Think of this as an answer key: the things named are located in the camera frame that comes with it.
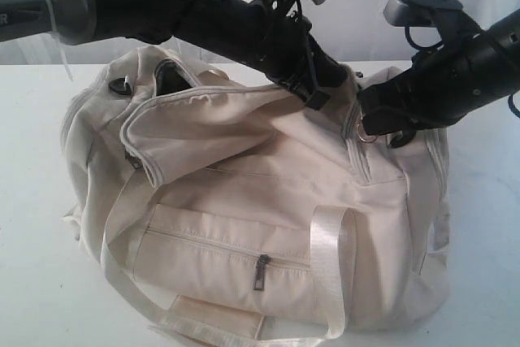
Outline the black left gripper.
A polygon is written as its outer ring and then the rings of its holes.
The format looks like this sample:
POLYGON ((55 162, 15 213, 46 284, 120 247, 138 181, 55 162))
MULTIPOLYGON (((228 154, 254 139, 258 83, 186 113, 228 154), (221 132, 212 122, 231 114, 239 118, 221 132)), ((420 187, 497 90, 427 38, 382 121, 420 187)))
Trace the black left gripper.
POLYGON ((310 22, 299 16, 243 0, 189 0, 175 14, 171 33, 183 41, 263 73, 319 111, 348 79, 310 35, 310 22))

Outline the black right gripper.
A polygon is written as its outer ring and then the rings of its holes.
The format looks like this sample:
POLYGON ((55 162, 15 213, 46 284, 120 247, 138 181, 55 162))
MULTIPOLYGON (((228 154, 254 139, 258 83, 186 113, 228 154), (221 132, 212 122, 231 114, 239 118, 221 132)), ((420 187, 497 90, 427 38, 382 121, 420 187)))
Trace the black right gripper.
POLYGON ((455 54, 389 80, 360 80, 368 136, 449 127, 519 91, 519 11, 461 42, 455 54))

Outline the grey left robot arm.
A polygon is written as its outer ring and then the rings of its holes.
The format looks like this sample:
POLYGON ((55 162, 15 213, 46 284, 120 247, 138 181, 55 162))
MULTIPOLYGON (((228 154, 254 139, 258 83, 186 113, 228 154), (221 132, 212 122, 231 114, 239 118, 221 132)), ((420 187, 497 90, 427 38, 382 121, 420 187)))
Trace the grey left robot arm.
POLYGON ((3 41, 42 33, 68 46, 178 38, 263 73, 319 110, 348 74, 310 30, 301 0, 1 0, 3 41))

